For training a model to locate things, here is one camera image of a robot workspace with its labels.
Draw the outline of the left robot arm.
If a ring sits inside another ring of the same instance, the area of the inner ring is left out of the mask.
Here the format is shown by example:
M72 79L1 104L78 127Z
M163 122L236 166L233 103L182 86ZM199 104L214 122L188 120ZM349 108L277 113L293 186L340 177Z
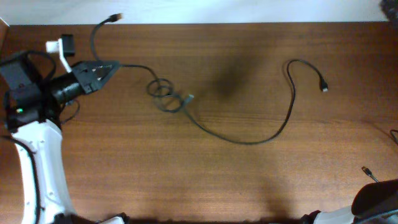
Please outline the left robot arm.
M22 51L1 61L9 86L4 96L5 125L21 165L23 223L90 223L78 215L68 191L62 160L60 115L67 103L100 90L116 73L118 61L81 61L55 78L42 77Z

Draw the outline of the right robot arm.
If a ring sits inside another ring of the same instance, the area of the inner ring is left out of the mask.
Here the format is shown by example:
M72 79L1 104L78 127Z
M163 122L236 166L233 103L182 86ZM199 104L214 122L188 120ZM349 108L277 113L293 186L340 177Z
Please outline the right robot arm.
M333 212L314 211L304 215L304 224L397 224L397 180L365 185L352 205Z

